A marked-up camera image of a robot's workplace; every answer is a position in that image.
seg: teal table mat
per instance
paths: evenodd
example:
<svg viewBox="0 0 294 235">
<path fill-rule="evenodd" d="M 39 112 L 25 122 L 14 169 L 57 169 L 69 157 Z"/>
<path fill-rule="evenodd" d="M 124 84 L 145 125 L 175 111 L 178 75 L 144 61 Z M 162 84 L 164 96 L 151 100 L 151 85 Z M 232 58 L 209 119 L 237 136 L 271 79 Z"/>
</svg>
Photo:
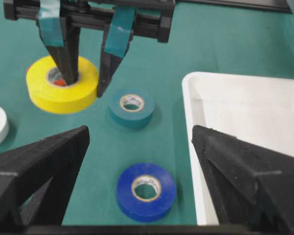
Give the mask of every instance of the teal table mat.
<svg viewBox="0 0 294 235">
<path fill-rule="evenodd" d="M 101 31 L 82 29 L 80 54 L 97 67 L 101 41 Z M 119 210 L 115 192 L 123 170 L 140 162 L 160 165 L 177 184 L 171 211 L 154 224 L 196 224 L 182 78 L 208 71 L 294 79 L 294 18 L 178 3 L 169 43 L 134 37 L 104 96 L 74 115 L 45 113 L 29 100 L 25 71 L 47 54 L 35 22 L 5 20 L 0 1 L 0 106 L 11 126 L 0 152 L 80 125 L 90 129 L 91 144 L 63 224 L 138 224 Z M 122 87 L 141 88 L 154 97 L 154 116 L 146 128 L 128 130 L 111 120 L 108 101 Z"/>
</svg>

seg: yellow tape roll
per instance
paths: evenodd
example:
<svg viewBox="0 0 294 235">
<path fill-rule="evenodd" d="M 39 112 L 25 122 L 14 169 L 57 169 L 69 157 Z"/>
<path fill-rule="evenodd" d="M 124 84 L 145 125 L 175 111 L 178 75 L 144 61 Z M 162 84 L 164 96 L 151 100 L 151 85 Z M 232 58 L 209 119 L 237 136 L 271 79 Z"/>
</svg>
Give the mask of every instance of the yellow tape roll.
<svg viewBox="0 0 294 235">
<path fill-rule="evenodd" d="M 78 58 L 78 81 L 70 86 L 50 82 L 56 65 L 51 56 L 36 61 L 27 71 L 26 82 L 31 101 L 40 109 L 55 114 L 71 114 L 86 109 L 96 99 L 98 70 L 87 59 Z"/>
</svg>

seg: black triangular bracket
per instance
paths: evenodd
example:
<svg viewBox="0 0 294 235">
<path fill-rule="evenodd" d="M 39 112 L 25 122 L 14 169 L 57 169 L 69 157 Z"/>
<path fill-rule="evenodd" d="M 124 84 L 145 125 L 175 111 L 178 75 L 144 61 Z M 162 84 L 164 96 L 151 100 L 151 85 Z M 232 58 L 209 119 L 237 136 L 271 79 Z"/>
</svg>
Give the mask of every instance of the black triangular bracket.
<svg viewBox="0 0 294 235">
<path fill-rule="evenodd" d="M 294 158 L 208 129 L 195 147 L 220 223 L 294 234 Z"/>
<path fill-rule="evenodd" d="M 0 225 L 61 224 L 88 145 L 88 128 L 81 126 L 1 153 Z"/>
</svg>

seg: teal tape wrap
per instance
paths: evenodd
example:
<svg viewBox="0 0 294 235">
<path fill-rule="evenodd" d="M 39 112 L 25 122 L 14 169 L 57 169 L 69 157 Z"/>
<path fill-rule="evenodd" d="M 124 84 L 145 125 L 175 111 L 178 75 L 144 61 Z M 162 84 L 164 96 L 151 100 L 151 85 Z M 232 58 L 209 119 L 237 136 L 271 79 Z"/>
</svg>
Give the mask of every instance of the teal tape wrap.
<svg viewBox="0 0 294 235">
<path fill-rule="evenodd" d="M 112 119 L 125 127 L 138 129 L 146 126 L 155 108 L 153 98 L 139 89 L 115 92 L 109 104 Z"/>
<path fill-rule="evenodd" d="M 46 46 L 63 47 L 60 22 L 60 0 L 40 0 L 39 27 Z"/>
<path fill-rule="evenodd" d="M 104 52 L 123 58 L 131 34 L 135 7 L 116 6 Z"/>
</svg>

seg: blue tape roll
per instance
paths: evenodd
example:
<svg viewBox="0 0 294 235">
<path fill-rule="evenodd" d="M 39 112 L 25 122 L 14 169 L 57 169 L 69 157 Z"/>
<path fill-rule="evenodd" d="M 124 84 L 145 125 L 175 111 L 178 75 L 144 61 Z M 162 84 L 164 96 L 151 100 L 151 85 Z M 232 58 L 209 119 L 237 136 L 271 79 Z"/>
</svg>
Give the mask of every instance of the blue tape roll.
<svg viewBox="0 0 294 235">
<path fill-rule="evenodd" d="M 146 126 L 152 117 L 155 104 L 148 93 L 139 89 L 121 89 L 110 100 L 110 114 L 118 124 L 137 129 Z"/>
<path fill-rule="evenodd" d="M 138 197 L 135 187 L 148 184 L 157 195 L 149 200 Z M 169 212 L 176 197 L 172 176 L 158 165 L 135 164 L 126 169 L 119 178 L 117 201 L 128 217 L 140 222 L 158 220 Z"/>
</svg>

